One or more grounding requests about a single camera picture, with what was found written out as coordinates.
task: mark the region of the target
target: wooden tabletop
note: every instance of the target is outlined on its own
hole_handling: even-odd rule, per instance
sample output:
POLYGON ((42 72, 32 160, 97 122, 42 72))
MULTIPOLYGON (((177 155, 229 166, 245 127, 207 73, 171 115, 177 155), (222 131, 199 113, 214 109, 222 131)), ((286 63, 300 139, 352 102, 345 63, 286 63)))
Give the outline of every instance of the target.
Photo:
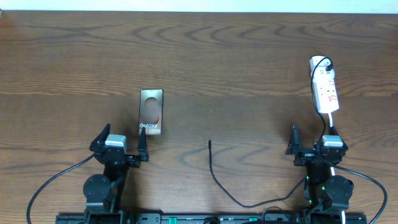
MULTIPOLYGON (((139 95, 164 89, 164 134, 148 138, 150 161, 131 169, 123 205, 164 213, 256 213, 308 206, 302 187, 253 209, 233 203, 284 197, 305 168, 285 156, 293 124, 311 146, 322 130, 312 107, 309 62, 333 59, 349 146, 340 164, 388 193, 377 223, 398 219, 398 16, 163 12, 6 11, 0 18, 0 223, 25 223, 27 204, 51 176, 88 157, 106 123, 136 154, 139 95)), ((85 209, 95 159, 38 196, 34 223, 85 209)), ((372 219, 381 190, 354 182, 348 212, 372 219)))

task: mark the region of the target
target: screen protector box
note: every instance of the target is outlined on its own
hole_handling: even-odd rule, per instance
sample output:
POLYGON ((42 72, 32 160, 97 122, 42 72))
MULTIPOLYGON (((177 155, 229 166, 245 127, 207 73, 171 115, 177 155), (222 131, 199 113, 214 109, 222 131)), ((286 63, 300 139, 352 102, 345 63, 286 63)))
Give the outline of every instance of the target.
POLYGON ((145 127, 147 135, 162 135, 163 90, 141 90, 139 104, 139 127, 145 127))

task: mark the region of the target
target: black cord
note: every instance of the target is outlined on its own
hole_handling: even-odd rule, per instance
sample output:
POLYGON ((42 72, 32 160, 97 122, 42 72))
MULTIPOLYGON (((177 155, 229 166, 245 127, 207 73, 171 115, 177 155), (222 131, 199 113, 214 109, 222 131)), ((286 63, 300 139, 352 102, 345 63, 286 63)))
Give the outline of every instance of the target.
POLYGON ((286 213, 281 209, 281 208, 279 208, 278 206, 271 206, 271 207, 268 207, 263 213, 262 213, 262 215, 261 215, 261 220, 264 220, 265 219, 265 214, 270 210, 270 209, 272 209, 272 208, 278 208, 279 210, 280 210, 280 212, 282 212, 282 214, 284 214, 285 215, 285 217, 288 219, 288 220, 290 220, 290 217, 288 217, 287 215, 286 215, 286 213))
POLYGON ((347 168, 344 168, 344 167, 340 167, 340 166, 334 165, 333 163, 331 163, 328 160, 326 160, 323 157, 323 155, 321 154, 321 152, 318 152, 318 154, 321 156, 323 161, 325 163, 327 163, 329 166, 332 166, 332 167, 334 167, 336 169, 339 169, 339 170, 343 170, 345 172, 349 172, 350 174, 358 175, 358 176, 360 176, 362 178, 365 178, 366 180, 370 180, 371 182, 375 183, 378 187, 380 187, 380 189, 383 191, 383 194, 384 194, 384 200, 383 200, 383 204, 381 205, 381 208, 379 209, 379 211, 376 213, 374 218, 369 222, 369 224, 373 224, 380 217, 381 213, 384 211, 384 209, 385 209, 385 207, 387 205, 388 195, 387 195, 387 191, 384 188, 384 186, 382 184, 380 184, 377 180, 373 179, 372 177, 368 177, 368 176, 366 176, 364 174, 361 174, 359 172, 356 172, 356 171, 353 171, 353 170, 350 170, 350 169, 347 169, 347 168))
POLYGON ((51 181, 55 180, 57 177, 61 176, 62 174, 69 172, 77 167, 80 167, 81 165, 85 164, 87 161, 89 161, 90 159, 92 159, 94 157, 94 154, 92 154, 90 157, 88 157, 87 159, 79 162, 78 164, 67 168, 64 171, 61 171, 59 174, 51 177, 48 181, 46 181, 46 183, 44 183, 37 191, 36 193, 33 195, 32 199, 30 200, 28 206, 27 206, 27 210, 26 210, 26 220, 28 222, 28 224, 32 224, 32 221, 30 220, 30 210, 32 209, 32 205, 33 202, 35 201, 36 197, 39 195, 39 193, 49 184, 51 183, 51 181))
POLYGON ((310 86, 311 86, 311 94, 312 94, 313 108, 315 109, 315 112, 317 112, 317 114, 319 115, 319 117, 321 118, 322 123, 323 123, 323 131, 322 131, 322 134, 321 134, 321 136, 319 137, 319 140, 318 140, 318 141, 321 141, 323 135, 325 134, 325 131, 326 131, 326 122, 325 122, 325 119, 323 119, 323 116, 318 112, 317 102, 315 101, 315 95, 314 95, 314 92, 313 92, 312 81, 313 81, 313 77, 314 77, 314 74, 315 74, 315 70, 318 68, 319 64, 321 64, 321 62, 323 62, 323 60, 325 60, 325 59, 329 59, 329 61, 330 61, 330 65, 328 66, 328 68, 331 68, 331 66, 333 66, 333 62, 331 61, 330 58, 324 57, 323 59, 321 59, 321 60, 317 63, 317 65, 313 68, 312 75, 311 75, 311 84, 310 84, 310 86))
POLYGON ((290 193, 289 193, 286 197, 268 200, 268 201, 261 202, 261 203, 255 204, 255 205, 243 205, 243 204, 241 204, 239 201, 237 201, 234 197, 232 197, 232 195, 229 194, 228 191, 225 190, 225 188, 218 182, 217 178, 214 176, 214 173, 213 173, 213 167, 212 167, 212 165, 211 165, 212 162, 213 162, 213 160, 212 160, 212 158, 211 158, 211 140, 209 140, 209 164, 210 164, 210 174, 211 174, 211 177, 213 178, 214 182, 216 182, 216 184, 223 190, 223 192, 224 192, 233 202, 237 203, 238 205, 240 205, 240 206, 243 207, 243 208, 254 208, 254 207, 258 207, 258 206, 260 206, 260 205, 264 205, 264 204, 267 204, 267 203, 280 202, 280 201, 286 200, 286 199, 288 199, 288 198, 293 194, 293 192, 296 190, 296 188, 305 180, 305 178, 303 178, 302 180, 300 180, 300 182, 299 182, 298 184, 296 184, 296 186, 290 191, 290 193))

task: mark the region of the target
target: power strip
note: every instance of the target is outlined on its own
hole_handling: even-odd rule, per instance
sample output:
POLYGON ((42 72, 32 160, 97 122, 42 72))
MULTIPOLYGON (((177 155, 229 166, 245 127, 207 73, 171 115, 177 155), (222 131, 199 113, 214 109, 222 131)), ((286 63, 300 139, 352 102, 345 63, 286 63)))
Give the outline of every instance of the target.
POLYGON ((311 75, 313 78, 313 89, 315 94, 315 101, 319 113, 330 114, 336 111, 338 106, 337 92, 335 86, 335 71, 331 69, 327 71, 326 68, 332 62, 329 59, 324 59, 319 65, 318 63, 324 56, 314 56, 310 60, 311 75))

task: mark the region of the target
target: white wall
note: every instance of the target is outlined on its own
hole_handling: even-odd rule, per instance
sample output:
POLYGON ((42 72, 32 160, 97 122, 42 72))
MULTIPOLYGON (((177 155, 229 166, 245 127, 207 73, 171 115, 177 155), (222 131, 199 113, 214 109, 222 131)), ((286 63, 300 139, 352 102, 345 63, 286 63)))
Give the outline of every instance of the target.
POLYGON ((398 0, 0 0, 3 10, 398 13, 398 0))

